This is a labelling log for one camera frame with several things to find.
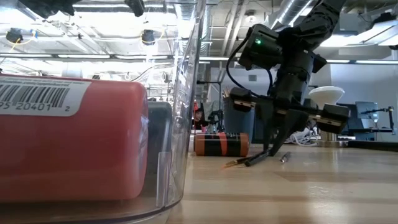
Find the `monitor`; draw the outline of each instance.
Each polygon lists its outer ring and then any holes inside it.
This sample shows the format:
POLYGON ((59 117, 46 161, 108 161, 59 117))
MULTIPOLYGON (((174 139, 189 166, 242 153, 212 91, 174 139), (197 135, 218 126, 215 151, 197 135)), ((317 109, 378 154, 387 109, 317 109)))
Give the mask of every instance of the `monitor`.
POLYGON ((355 102, 357 117, 359 119, 379 119, 379 113, 367 113, 368 111, 378 110, 379 107, 375 102, 355 102))

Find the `ceiling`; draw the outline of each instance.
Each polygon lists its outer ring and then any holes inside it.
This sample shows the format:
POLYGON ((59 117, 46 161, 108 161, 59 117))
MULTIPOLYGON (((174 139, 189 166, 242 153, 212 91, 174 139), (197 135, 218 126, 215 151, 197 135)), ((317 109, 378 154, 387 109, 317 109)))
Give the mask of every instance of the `ceiling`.
MULTIPOLYGON (((267 16, 277 14, 282 0, 249 0, 243 6, 238 1, 236 13, 233 14, 236 0, 210 0, 206 8, 205 23, 202 35, 201 54, 203 56, 223 56, 234 49, 245 37, 248 28, 257 23, 263 23, 267 16), (241 12, 244 13, 240 26, 238 21, 241 12), (227 37, 226 50, 222 48, 228 22, 233 20, 233 28, 227 37)), ((144 1, 146 12, 136 17, 126 7, 123 0, 83 0, 74 5, 75 16, 61 12, 48 19, 43 19, 31 11, 17 10, 10 7, 20 6, 16 0, 0 0, 0 52, 14 54, 51 54, 51 55, 173 55, 178 52, 180 44, 186 44, 186 39, 194 25, 194 4, 192 1, 144 1), (23 45, 14 45, 6 39, 10 28, 21 29, 23 45), (154 31, 155 44, 148 46, 142 42, 143 30, 154 31)), ((357 22, 365 22, 370 17, 361 18, 358 13, 372 12, 380 8, 390 7, 395 11, 397 0, 349 0, 343 11, 355 15, 357 22)), ((385 58, 390 50, 377 45, 369 47, 319 47, 316 53, 333 59, 369 59, 385 58)), ((64 62, 81 62, 82 59, 52 58, 38 60, 18 60, 7 58, 1 61, 1 67, 9 72, 34 75, 38 71, 51 75, 62 74, 64 62)), ((81 69, 92 75, 117 75, 118 80, 134 78, 151 66, 154 61, 141 58, 136 61, 103 60, 92 58, 84 60, 81 69)), ((210 72, 211 64, 201 64, 199 79, 214 78, 210 72)), ((197 97, 204 97, 208 86, 199 86, 197 97)))

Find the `clear plastic bin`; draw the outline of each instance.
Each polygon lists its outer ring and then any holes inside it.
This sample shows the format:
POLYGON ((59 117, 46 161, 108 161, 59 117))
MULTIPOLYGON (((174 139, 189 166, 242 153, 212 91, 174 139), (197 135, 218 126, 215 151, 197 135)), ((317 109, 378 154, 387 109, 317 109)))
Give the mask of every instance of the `clear plastic bin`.
MULTIPOLYGON (((155 63, 161 56, 147 52, 123 81, 0 74, 0 223, 167 221, 183 197, 206 1, 156 5, 180 27, 170 62, 155 63)), ((0 15, 15 12, 32 11, 0 1, 0 15)), ((71 59, 12 50, 1 49, 6 66, 53 60, 57 67, 71 59)), ((93 57, 85 55, 81 61, 93 57)), ((97 65, 129 56, 110 55, 97 65)))

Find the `wooden table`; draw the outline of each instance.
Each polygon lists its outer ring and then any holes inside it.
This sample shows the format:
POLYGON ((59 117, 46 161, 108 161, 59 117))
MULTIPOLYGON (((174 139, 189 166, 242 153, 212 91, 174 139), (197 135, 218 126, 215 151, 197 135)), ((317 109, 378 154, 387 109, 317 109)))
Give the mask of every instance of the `wooden table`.
POLYGON ((284 146, 254 167, 222 169, 230 160, 190 155, 169 224, 398 223, 397 153, 284 146))

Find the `metal rod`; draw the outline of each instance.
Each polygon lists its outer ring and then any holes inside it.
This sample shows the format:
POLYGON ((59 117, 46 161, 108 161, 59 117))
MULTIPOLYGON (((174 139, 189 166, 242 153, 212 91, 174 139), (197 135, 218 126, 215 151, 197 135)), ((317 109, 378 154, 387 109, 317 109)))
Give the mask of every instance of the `metal rod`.
POLYGON ((223 56, 224 53, 225 53, 225 49, 226 49, 226 45, 228 43, 229 35, 231 34, 232 26, 234 24, 234 18, 235 18, 235 15, 236 15, 236 11, 238 9, 238 4, 239 4, 239 0, 234 0, 234 3, 232 5, 232 9, 231 9, 231 18, 229 19, 228 25, 226 27, 223 47, 221 48, 220 56, 223 56))
POLYGON ((249 0, 244 0, 242 3, 241 12, 240 12, 238 21, 235 25, 235 29, 234 29, 234 32, 233 32, 233 35, 231 38, 231 43, 229 44, 228 51, 226 52, 227 55, 230 55, 234 48, 235 40, 236 40, 236 37, 238 36, 239 28, 241 27, 244 13, 246 12, 246 7, 248 6, 248 4, 249 4, 249 0))

